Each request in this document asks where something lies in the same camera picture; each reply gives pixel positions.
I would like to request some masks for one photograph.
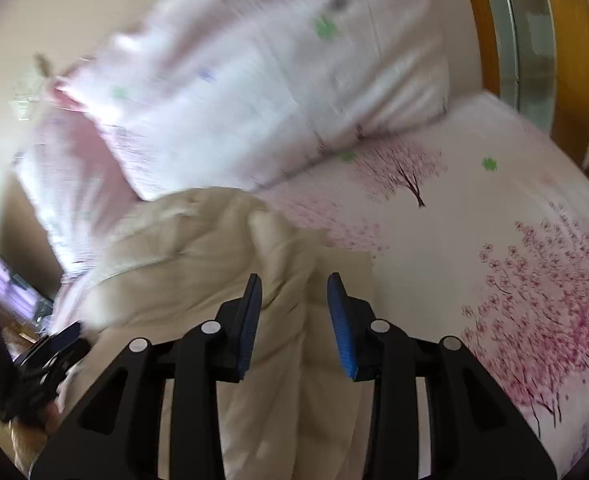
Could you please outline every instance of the beige blanket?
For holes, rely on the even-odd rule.
[[[240,384],[218,386],[226,476],[329,480],[363,468],[353,432],[362,394],[339,364],[325,301],[338,271],[348,293],[372,298],[369,254],[325,247],[257,198],[234,189],[196,189],[144,203],[113,233],[88,280],[81,317],[95,345],[68,384],[68,412],[135,337],[154,344],[212,319],[263,281],[252,365]],[[167,476],[165,406],[159,474]]]

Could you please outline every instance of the pillow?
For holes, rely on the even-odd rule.
[[[15,173],[68,279],[93,266],[111,227],[139,202],[80,112],[49,107]]]
[[[146,200],[267,186],[444,112],[434,0],[161,0],[63,89]]]
[[[83,106],[72,99],[65,92],[64,88],[70,74],[74,73],[80,64],[85,61],[87,60],[79,59],[78,62],[73,64],[63,75],[51,79],[49,85],[46,87],[46,99],[55,103],[57,107],[64,108],[65,110],[72,110],[75,112],[82,111]]]
[[[48,333],[58,334],[73,323],[81,320],[81,303],[86,297],[86,290],[91,272],[72,280],[66,280],[54,297],[52,316]]]

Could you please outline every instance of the floral bed sheet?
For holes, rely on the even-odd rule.
[[[333,244],[370,251],[378,316],[418,338],[458,335],[559,476],[579,459],[589,446],[589,181],[542,132],[480,94],[259,195]]]

